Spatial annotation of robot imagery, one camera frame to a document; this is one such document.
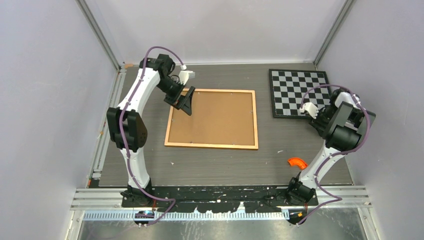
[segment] cork board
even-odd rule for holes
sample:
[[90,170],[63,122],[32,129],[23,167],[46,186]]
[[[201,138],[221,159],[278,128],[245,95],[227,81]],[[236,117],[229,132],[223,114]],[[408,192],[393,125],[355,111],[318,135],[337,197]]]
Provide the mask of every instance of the cork board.
[[196,89],[191,109],[170,108],[165,146],[258,149],[254,90]]

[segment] metal floor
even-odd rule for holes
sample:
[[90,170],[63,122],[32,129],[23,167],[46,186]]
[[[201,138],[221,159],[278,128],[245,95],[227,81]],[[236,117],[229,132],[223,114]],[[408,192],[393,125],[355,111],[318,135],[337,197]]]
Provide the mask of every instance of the metal floor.
[[[268,69],[309,70],[311,63],[193,65],[196,77],[188,81],[201,89],[255,90],[259,150],[165,147],[170,106],[165,94],[156,88],[142,119],[148,130],[144,156],[154,186],[182,185],[287,185],[299,168],[290,167],[289,158],[310,163],[323,141],[305,119],[273,118]],[[138,67],[127,69],[121,98],[129,91]],[[100,186],[126,186],[124,159],[110,142]],[[344,159],[338,161],[322,180],[323,184],[352,184]]]
[[83,221],[79,240],[366,240],[357,208],[323,208],[300,227],[285,220],[164,221],[138,228],[133,221]]

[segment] aluminum frame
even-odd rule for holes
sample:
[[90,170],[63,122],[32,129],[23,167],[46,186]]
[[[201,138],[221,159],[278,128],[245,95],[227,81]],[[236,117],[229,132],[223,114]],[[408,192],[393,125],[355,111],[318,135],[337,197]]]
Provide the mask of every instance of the aluminum frame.
[[[126,74],[127,74],[127,70],[125,68],[122,68],[119,71],[116,77],[116,81],[113,85],[112,92],[110,94],[109,107],[116,107],[118,105]],[[109,127],[106,121],[106,112],[105,112],[105,115],[102,121],[102,127],[100,129],[100,135],[98,136],[98,139],[97,139],[97,144],[96,144],[97,147],[96,147],[95,154],[92,160],[90,176],[87,180],[86,186],[88,185],[89,179],[100,178],[102,174],[102,170],[103,170],[103,165],[105,164],[106,152],[108,151],[108,145],[109,145],[110,139],[111,139],[111,136],[109,135]]]
[[330,31],[325,37],[325,40],[322,43],[321,48],[316,54],[315,60],[313,61],[313,65],[315,65],[316,69],[318,68],[318,65],[320,64],[321,60],[326,54],[326,51],[329,48],[332,40],[334,39],[337,31],[339,30],[343,21],[346,19],[346,16],[348,15],[349,11],[352,9],[352,6],[354,5],[355,2],[356,0],[345,0],[343,6],[341,7],[340,12],[338,13],[333,25],[330,28]]
[[106,52],[106,55],[110,59],[110,62],[113,64],[115,69],[119,71],[121,69],[121,65],[118,62],[118,59],[116,58],[114,52],[112,51],[111,46],[106,40],[106,37],[103,34],[99,24],[97,23],[92,11],[87,5],[86,0],[75,0],[75,2],[78,4],[79,8],[81,9],[81,12],[84,14],[85,18],[87,19],[88,24],[90,25],[95,36],[97,37],[101,47]]
[[[365,234],[369,240],[378,240],[379,235],[372,218],[373,206],[364,186],[341,185],[325,186],[330,193],[343,198],[342,201],[329,203],[322,208],[357,208]],[[126,188],[78,188],[73,198],[70,212],[69,228],[66,240],[77,240],[84,217],[89,216],[90,221],[132,221],[133,212],[150,210],[150,207],[121,207],[121,192]],[[316,191],[316,196],[320,203],[332,200],[321,190]],[[162,221],[242,221],[242,220],[283,220],[285,212],[289,209],[303,209],[303,206],[280,206],[281,213],[245,213],[243,202],[234,213],[169,213]]]

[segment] white square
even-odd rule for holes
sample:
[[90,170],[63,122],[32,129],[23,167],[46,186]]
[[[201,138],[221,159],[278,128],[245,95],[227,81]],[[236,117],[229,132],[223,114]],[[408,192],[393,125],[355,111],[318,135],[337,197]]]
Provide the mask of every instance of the white square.
[[276,102],[275,103],[275,108],[276,109],[283,109],[283,104],[281,102]]
[[329,94],[329,89],[326,87],[321,87],[321,93],[323,94]]
[[311,103],[313,103],[315,105],[318,105],[317,100],[315,98],[310,98],[309,99],[309,102],[311,102]]
[[322,77],[319,77],[319,78],[318,78],[318,82],[319,82],[320,84],[326,84],[326,79],[325,79],[325,78],[322,78]]
[[289,103],[290,109],[298,109],[298,105],[296,103]]

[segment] chessboard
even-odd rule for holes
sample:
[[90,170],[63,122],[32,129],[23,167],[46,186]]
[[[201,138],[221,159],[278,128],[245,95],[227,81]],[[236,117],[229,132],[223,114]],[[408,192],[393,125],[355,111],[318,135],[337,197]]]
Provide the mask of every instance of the chessboard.
[[[308,119],[301,113],[302,96],[313,87],[329,84],[325,71],[269,70],[269,88],[271,91],[272,116],[274,118]],[[304,99],[318,109],[330,104],[330,88],[317,88]]]

